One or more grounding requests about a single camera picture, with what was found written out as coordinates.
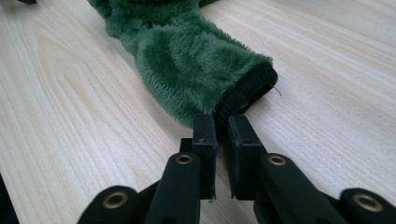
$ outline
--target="stuffed animal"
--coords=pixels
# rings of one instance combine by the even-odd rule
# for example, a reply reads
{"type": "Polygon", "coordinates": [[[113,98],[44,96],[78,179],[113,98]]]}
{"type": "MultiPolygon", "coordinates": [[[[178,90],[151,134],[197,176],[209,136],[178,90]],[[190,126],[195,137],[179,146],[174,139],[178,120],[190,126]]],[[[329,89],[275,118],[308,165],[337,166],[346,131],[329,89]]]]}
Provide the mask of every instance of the stuffed animal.
{"type": "Polygon", "coordinates": [[[277,74],[255,53],[206,20],[200,6],[216,0],[89,0],[120,40],[147,89],[180,123],[198,113],[222,126],[271,90],[277,74]]]}

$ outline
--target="green fur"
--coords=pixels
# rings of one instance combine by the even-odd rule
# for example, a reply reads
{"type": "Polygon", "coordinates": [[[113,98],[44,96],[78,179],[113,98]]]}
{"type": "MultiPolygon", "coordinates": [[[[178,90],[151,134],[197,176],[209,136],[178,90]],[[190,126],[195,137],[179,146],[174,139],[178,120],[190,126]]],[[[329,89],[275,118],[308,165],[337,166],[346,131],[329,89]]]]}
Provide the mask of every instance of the green fur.
{"type": "Polygon", "coordinates": [[[197,113],[212,114],[254,65],[271,63],[207,21],[198,0],[89,2],[105,18],[107,33],[134,55],[149,91],[184,125],[197,113]]]}

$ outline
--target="wood grain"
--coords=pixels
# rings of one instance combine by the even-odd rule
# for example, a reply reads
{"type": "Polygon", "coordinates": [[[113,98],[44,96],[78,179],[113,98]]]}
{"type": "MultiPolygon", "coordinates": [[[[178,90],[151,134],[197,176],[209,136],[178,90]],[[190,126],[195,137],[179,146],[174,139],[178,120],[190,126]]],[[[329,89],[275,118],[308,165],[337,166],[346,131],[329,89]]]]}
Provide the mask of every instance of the wood grain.
{"type": "MultiPolygon", "coordinates": [[[[394,1],[220,0],[203,13],[274,58],[282,95],[246,113],[269,151],[333,197],[361,187],[396,204],[394,1]]],[[[1,1],[0,85],[0,172],[21,223],[76,223],[101,190],[146,188],[191,137],[86,1],[1,1]]],[[[257,223],[223,163],[201,223],[257,223]]]]}

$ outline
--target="black fabric edge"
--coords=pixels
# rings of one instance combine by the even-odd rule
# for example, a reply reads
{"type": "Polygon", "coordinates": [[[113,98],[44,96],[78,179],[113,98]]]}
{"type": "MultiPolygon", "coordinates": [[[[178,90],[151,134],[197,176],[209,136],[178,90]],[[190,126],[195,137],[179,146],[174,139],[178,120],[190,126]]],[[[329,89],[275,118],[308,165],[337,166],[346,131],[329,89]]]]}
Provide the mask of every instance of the black fabric edge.
{"type": "Polygon", "coordinates": [[[277,73],[270,63],[259,63],[225,91],[213,117],[218,129],[224,130],[228,117],[243,114],[251,105],[270,91],[277,82],[277,73]]]}

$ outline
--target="black plastic part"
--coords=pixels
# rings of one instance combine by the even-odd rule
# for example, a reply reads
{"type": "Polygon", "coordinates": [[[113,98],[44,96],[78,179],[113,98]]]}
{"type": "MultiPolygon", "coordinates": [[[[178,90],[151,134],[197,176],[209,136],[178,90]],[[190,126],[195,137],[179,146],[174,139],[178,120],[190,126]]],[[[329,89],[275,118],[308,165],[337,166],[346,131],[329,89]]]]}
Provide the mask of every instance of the black plastic part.
{"type": "Polygon", "coordinates": [[[367,189],[344,190],[338,205],[340,213],[349,223],[396,223],[396,208],[367,189]]]}
{"type": "Polygon", "coordinates": [[[191,152],[201,160],[201,199],[216,198],[215,177],[218,140],[215,122],[211,116],[198,115],[194,119],[191,152]]]}
{"type": "Polygon", "coordinates": [[[78,221],[78,224],[122,224],[122,223],[143,223],[147,203],[154,195],[155,184],[139,197],[134,189],[124,186],[114,186],[99,193],[87,207],[78,221]]]}
{"type": "Polygon", "coordinates": [[[26,4],[34,4],[36,0],[18,0],[19,2],[26,3],[26,4]]]}
{"type": "Polygon", "coordinates": [[[261,184],[258,185],[253,208],[259,224],[282,223],[274,204],[271,202],[271,199],[261,184]]]}
{"type": "Polygon", "coordinates": [[[347,223],[291,159],[263,155],[260,178],[283,223],[347,223]]]}
{"type": "Polygon", "coordinates": [[[260,157],[264,145],[243,115],[229,117],[224,156],[232,197],[238,200],[255,200],[260,157]]]}
{"type": "Polygon", "coordinates": [[[182,138],[180,140],[179,152],[191,152],[192,151],[192,138],[182,138]]]}
{"type": "Polygon", "coordinates": [[[200,164],[199,157],[188,152],[177,153],[169,159],[146,224],[199,223],[200,164]]]}

